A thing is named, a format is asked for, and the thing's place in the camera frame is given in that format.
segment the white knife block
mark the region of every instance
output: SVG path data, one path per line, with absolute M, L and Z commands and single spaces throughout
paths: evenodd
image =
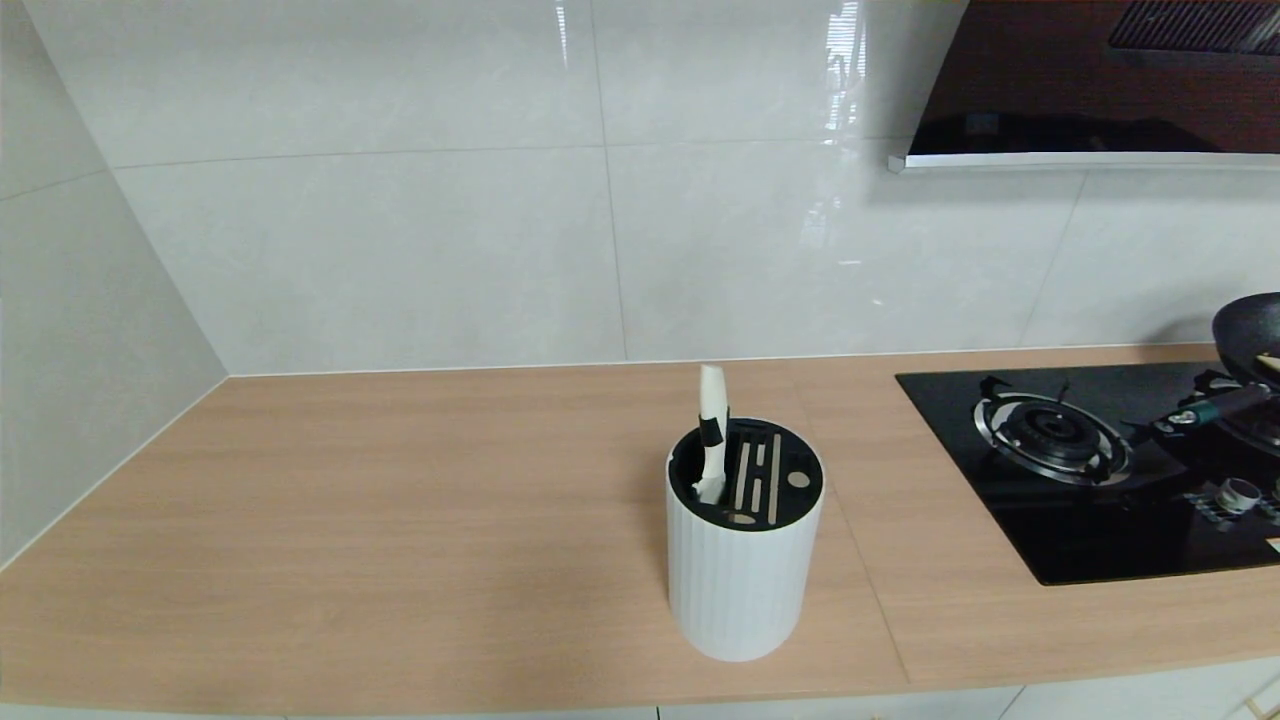
M 763 657 L 777 650 L 795 629 L 826 497 L 822 462 L 812 446 L 786 428 L 773 427 L 804 445 L 809 452 L 809 466 L 817 468 L 818 474 L 815 498 L 806 498 L 808 510 L 786 525 L 745 530 L 708 520 L 691 509 L 698 502 L 696 495 L 690 502 L 687 496 L 681 498 L 676 491 L 676 483 L 687 484 L 696 478 L 672 478 L 675 455 L 682 445 L 687 451 L 690 436 L 676 443 L 667 457 L 671 611 L 681 633 L 695 648 L 727 662 Z M 690 434 L 696 436 L 696 430 Z M 732 423 L 730 436 L 733 437 Z M 691 466 L 700 471 L 700 445 L 691 445 L 698 452 Z M 733 487 L 736 470 L 730 462 L 730 487 Z

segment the backsplash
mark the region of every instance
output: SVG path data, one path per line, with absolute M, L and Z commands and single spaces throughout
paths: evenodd
M 27 5 L 232 374 L 1194 341 L 1277 284 L 1280 173 L 888 173 L 963 3 Z
M 0 568 L 227 373 L 0 3 Z

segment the gas stove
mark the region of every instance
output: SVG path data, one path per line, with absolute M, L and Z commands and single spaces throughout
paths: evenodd
M 1280 410 L 1157 421 L 1239 388 L 1221 366 L 897 380 L 1042 584 L 1280 564 Z

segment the black wok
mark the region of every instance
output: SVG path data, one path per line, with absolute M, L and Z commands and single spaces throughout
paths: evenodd
M 1152 423 L 1158 432 L 1180 434 L 1252 410 L 1280 397 L 1280 373 L 1258 363 L 1258 355 L 1280 356 L 1280 292 L 1251 295 L 1229 302 L 1213 315 L 1217 357 L 1240 388 L 1184 405 Z
M 1213 315 L 1213 342 L 1222 366 L 1240 384 L 1261 383 L 1280 395 L 1280 373 L 1258 355 L 1280 357 L 1280 292 L 1242 297 Z

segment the stove burner grate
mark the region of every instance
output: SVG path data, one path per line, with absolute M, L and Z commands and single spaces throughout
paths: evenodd
M 973 409 L 983 439 L 1009 460 L 1062 483 L 1102 487 L 1129 477 L 1129 443 L 1097 416 L 1061 398 L 996 392 L 983 382 Z

